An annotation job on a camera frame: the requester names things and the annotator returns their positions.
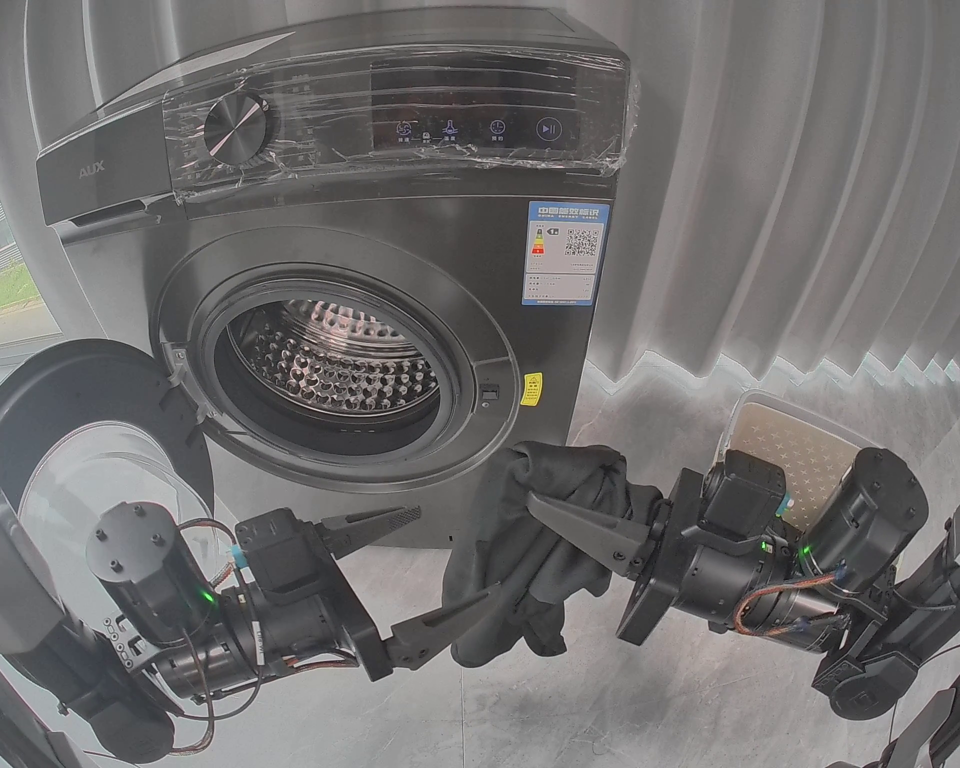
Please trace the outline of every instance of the play pause button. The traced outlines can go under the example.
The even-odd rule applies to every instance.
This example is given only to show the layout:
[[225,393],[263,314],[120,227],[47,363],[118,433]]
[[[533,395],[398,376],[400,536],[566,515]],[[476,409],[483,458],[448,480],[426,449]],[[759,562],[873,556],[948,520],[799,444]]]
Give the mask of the play pause button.
[[537,124],[537,136],[544,141],[556,141],[564,132],[564,126],[556,117],[542,117]]

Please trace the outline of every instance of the control knob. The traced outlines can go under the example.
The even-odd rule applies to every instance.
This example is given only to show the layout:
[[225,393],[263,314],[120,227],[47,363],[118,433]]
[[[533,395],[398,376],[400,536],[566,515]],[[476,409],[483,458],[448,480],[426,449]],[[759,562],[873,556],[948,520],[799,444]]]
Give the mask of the control knob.
[[224,165],[252,160],[270,138],[270,105],[253,93],[231,93],[213,105],[204,122],[204,143]]

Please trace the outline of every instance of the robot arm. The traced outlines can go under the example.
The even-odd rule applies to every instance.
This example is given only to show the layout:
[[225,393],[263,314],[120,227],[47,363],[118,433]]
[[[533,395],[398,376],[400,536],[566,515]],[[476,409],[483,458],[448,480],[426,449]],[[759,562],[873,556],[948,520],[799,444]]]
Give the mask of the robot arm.
[[[878,717],[960,631],[960,510],[934,552],[895,584],[895,562],[927,518],[924,492],[899,457],[861,450],[805,531],[780,518],[785,488],[782,469],[728,450],[707,478],[683,469],[669,498],[643,519],[636,511],[631,520],[610,519],[534,493],[527,508],[636,582],[617,628],[621,639],[640,645],[677,608],[703,617],[714,632],[823,654],[812,684],[833,711]],[[923,764],[938,766],[952,754],[960,742],[956,687],[941,691],[904,732],[899,752],[885,754],[889,765],[913,766],[908,760],[928,753],[933,761]]]
[[[87,542],[87,564],[117,605],[96,630],[60,604],[46,565],[0,498],[0,653],[76,711],[115,756],[133,763],[177,753],[168,694],[198,704],[327,666],[363,666],[372,681],[416,670],[482,619],[497,587],[379,632],[336,559],[419,518],[391,509],[316,525],[287,509],[229,528],[201,519],[178,527],[161,506],[120,504]],[[239,587],[219,592],[193,559],[180,528],[225,530],[235,542]],[[315,661],[334,655],[336,661]],[[246,704],[226,716],[239,713]]]

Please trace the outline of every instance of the grass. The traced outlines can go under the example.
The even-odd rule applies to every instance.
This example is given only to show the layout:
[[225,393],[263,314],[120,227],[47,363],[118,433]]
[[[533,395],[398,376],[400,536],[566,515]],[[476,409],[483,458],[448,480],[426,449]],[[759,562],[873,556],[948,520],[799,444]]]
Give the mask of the grass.
[[39,296],[26,264],[13,264],[0,271],[0,309]]

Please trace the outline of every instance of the qr code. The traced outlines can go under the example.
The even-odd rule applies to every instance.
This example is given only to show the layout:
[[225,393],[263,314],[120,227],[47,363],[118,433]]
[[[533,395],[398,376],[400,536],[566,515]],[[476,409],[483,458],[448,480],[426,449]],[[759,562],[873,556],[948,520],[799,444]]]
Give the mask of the qr code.
[[566,231],[567,256],[593,258],[600,248],[600,228],[574,229]]

